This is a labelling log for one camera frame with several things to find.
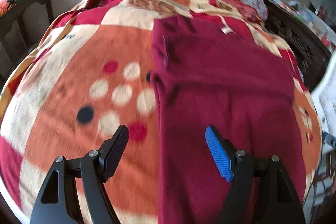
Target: bed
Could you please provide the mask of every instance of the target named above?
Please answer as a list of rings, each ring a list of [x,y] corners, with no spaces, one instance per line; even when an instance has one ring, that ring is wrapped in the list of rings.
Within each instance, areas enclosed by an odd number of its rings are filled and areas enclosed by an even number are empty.
[[[220,20],[282,58],[293,78],[292,115],[299,128],[291,172],[303,200],[320,160],[321,131],[309,91],[289,45],[263,27],[262,0],[83,0],[57,17],[14,70],[0,96],[0,192],[22,223],[28,223],[46,173],[59,155],[73,159],[100,147],[120,124],[130,141],[106,191],[122,223],[157,223],[160,137],[155,92],[148,73],[155,19]],[[80,181],[85,223],[90,215]]]

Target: black circle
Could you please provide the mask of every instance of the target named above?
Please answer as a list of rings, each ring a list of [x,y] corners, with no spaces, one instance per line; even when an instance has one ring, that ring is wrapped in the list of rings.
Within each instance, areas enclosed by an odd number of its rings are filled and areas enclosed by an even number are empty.
[[[146,75],[146,81],[147,81],[148,83],[151,82],[151,72],[152,72],[152,71],[150,71],[150,72],[147,73],[147,75]]]
[[[88,123],[93,119],[94,110],[91,106],[82,107],[77,114],[77,121],[79,123]]]

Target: dark wooden furniture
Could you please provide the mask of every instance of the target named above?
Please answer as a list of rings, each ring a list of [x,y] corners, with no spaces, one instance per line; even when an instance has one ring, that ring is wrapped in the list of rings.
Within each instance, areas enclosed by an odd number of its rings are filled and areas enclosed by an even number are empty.
[[[304,84],[309,91],[312,91],[326,71],[331,52],[306,25],[292,14],[271,0],[264,0],[264,2],[268,8],[266,29],[282,37],[291,47],[303,74]]]
[[[35,2],[46,5],[49,24],[54,20],[53,10],[51,8],[50,0],[22,0],[20,3],[14,5],[9,9],[3,16],[0,17],[0,44],[4,48],[10,62],[11,66],[14,67],[20,60],[21,56],[15,56],[11,49],[10,43],[6,40],[6,35],[10,32],[13,23],[16,21],[19,29],[19,33],[22,41],[24,42],[24,50],[27,50],[31,45],[27,31],[25,28],[25,23],[23,21],[23,14],[27,7],[34,4]],[[4,81],[7,75],[0,75],[0,82]]]

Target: folded clothing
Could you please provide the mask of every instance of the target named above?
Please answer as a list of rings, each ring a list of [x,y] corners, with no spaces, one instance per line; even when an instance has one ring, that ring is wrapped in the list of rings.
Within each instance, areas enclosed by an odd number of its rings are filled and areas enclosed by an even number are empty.
[[[214,223],[230,183],[205,141],[214,124],[238,149],[278,155],[299,197],[306,175],[284,60],[239,29],[181,15],[154,20],[151,74],[159,122],[159,223]],[[245,222],[257,197],[253,184]]]

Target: clothing tag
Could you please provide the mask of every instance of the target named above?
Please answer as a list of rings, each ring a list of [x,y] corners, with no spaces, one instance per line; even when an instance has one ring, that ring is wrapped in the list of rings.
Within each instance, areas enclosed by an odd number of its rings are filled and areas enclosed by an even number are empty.
[[[234,32],[230,27],[223,27],[223,28],[221,28],[221,30],[222,30],[222,32],[225,33],[225,34]]]

